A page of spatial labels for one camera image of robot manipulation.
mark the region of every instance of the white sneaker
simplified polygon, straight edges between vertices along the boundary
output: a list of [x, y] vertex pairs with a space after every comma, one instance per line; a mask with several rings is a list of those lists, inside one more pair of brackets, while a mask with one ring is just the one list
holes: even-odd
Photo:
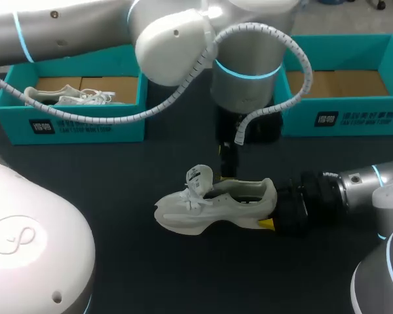
[[112, 101], [113, 92], [101, 92], [97, 90], [76, 90], [70, 85], [65, 85], [61, 90], [47, 92], [27, 87], [25, 96], [33, 98], [41, 103], [54, 102], [55, 105], [105, 105]]
[[184, 191], [156, 203], [155, 218], [166, 229], [196, 236], [215, 221], [228, 220], [239, 227], [258, 225], [276, 205], [276, 190], [270, 179], [259, 182], [227, 180], [212, 184], [210, 167], [198, 165], [187, 172]]

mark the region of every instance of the logo on box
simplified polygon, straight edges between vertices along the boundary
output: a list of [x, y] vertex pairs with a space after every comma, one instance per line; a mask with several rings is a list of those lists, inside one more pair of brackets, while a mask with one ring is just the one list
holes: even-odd
[[51, 120], [29, 120], [35, 134], [55, 134]]
[[317, 114], [314, 126], [334, 126], [338, 119], [338, 111], [321, 111]]

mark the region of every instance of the open box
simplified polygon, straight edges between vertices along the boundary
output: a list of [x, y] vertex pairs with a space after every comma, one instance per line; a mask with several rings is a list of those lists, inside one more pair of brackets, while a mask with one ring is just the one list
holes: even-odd
[[[141, 73], [132, 46], [120, 46], [72, 58], [24, 63], [10, 68], [5, 81], [23, 92], [28, 86], [59, 90], [66, 84], [117, 92], [117, 105], [54, 106], [68, 113], [93, 117], [128, 116], [143, 112], [147, 79]], [[62, 120], [38, 111], [0, 91], [0, 122], [13, 145], [114, 143], [144, 140], [145, 122], [95, 125]]]
[[[283, 135], [393, 135], [393, 35], [293, 39], [317, 72], [310, 95], [282, 113]], [[287, 52], [276, 80], [275, 103], [299, 89], [300, 70], [297, 58]]]

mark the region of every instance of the shoe tongue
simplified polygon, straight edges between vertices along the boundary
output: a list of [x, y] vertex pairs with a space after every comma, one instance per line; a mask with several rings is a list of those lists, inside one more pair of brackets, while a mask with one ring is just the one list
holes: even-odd
[[212, 179], [212, 170], [205, 165], [197, 165], [186, 174], [188, 188], [202, 197], [212, 190]]

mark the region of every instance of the floor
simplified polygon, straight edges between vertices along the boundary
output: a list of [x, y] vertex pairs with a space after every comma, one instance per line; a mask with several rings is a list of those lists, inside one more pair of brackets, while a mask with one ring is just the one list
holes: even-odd
[[293, 34], [393, 33], [393, 0], [375, 10], [366, 0], [323, 5], [310, 0], [298, 14]]

